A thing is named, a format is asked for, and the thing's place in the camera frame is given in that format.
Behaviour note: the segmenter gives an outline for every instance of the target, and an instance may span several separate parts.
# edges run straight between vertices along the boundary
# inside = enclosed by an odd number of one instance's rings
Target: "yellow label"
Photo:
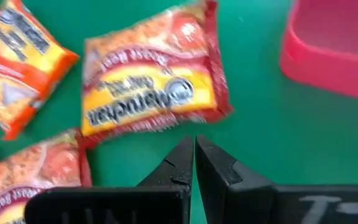
[[[0,13],[0,54],[50,73],[64,50],[8,1]]]
[[[185,67],[127,65],[105,73],[83,96],[83,134],[90,135],[164,111],[215,108],[208,72]]]
[[[0,213],[0,224],[24,223],[25,202],[14,204]]]

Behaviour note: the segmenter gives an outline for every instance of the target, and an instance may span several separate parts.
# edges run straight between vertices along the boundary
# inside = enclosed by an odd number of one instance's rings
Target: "pink tray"
[[[298,82],[358,97],[358,1],[298,0],[280,65]]]

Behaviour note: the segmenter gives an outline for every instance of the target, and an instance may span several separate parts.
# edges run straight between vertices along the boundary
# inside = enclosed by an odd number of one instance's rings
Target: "maruchan logo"
[[[13,9],[6,9],[0,13],[0,21],[5,24],[13,24],[17,12]]]
[[[164,90],[148,89],[142,93],[131,95],[122,100],[114,100],[86,112],[91,126],[113,121],[119,124],[122,118],[144,113],[154,108],[170,109],[173,105],[182,105],[192,99],[193,85],[184,78],[169,81]]]
[[[181,105],[192,99],[194,89],[193,85],[188,80],[176,78],[167,83],[165,92],[168,94],[173,104]]]

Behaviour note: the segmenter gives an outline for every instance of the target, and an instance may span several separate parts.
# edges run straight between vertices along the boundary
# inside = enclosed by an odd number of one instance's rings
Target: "green mat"
[[[63,46],[82,56],[85,38],[122,29],[181,1],[24,3]],[[279,183],[358,184],[358,100],[299,85],[278,67],[289,7],[290,0],[221,1],[219,37],[235,113],[218,124],[187,123],[101,144],[88,153],[94,184],[137,184],[185,134],[205,134]],[[0,141],[0,159],[80,125],[81,68],[82,61],[16,141]],[[206,223],[197,179],[191,206],[192,224]]]

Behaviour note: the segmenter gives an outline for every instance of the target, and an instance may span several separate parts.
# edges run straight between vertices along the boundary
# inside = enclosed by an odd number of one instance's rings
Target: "maruchan ramen package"
[[[217,3],[173,7],[118,32],[88,39],[82,133],[153,131],[231,112],[216,33]]]
[[[0,10],[0,126],[15,139],[78,60],[20,0]]]
[[[91,186],[90,170],[80,132],[70,129],[0,162],[0,223],[24,223],[25,204],[43,190],[77,186]]]

